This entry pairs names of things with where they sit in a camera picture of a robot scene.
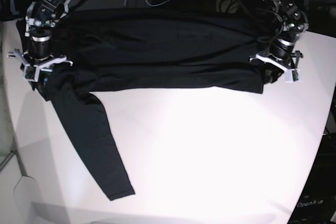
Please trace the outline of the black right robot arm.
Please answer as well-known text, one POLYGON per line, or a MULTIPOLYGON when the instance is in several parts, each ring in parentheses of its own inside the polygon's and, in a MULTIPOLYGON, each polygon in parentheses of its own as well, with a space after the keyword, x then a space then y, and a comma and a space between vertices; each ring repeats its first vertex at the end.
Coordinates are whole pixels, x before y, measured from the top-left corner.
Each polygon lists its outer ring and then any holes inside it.
POLYGON ((13 49, 9 58, 20 62, 23 79, 33 90, 45 95, 47 81, 55 65, 69 64, 73 61, 66 55, 56 52, 53 42, 54 29, 58 23, 69 15, 69 12, 81 6, 87 0, 80 0, 70 8, 72 0, 41 0, 32 2, 25 16, 25 32, 22 38, 23 51, 13 49))

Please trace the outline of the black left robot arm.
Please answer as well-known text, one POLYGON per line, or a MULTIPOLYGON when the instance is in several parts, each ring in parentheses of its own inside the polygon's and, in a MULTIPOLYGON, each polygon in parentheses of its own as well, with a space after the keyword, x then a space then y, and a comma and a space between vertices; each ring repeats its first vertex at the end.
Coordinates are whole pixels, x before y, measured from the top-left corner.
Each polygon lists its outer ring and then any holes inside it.
POLYGON ((295 0, 237 0, 243 12, 264 31, 257 38, 257 52, 250 63, 259 65, 265 83, 281 76, 286 82, 301 79, 298 63, 302 53, 294 50, 300 35, 309 28, 306 14, 295 0))

